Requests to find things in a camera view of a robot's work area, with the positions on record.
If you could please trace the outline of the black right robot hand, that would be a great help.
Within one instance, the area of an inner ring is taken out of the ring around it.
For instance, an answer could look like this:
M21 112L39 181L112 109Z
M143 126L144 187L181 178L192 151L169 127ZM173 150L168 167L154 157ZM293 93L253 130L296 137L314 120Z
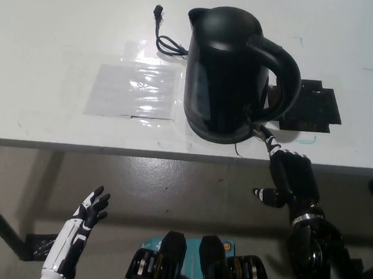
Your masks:
M316 232L324 223L324 213L318 205L320 192L311 160L300 153L285 149L265 126L259 127L269 153L269 170L273 188L254 188L253 195L269 207L288 207L292 227L308 227Z

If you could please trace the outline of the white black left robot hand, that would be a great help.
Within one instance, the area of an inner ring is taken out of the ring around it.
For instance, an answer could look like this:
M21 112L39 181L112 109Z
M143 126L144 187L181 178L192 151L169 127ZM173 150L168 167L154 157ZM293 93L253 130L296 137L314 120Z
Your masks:
M99 186L79 205L57 235L41 269L40 279L75 279L76 267L94 226L107 217L110 194Z

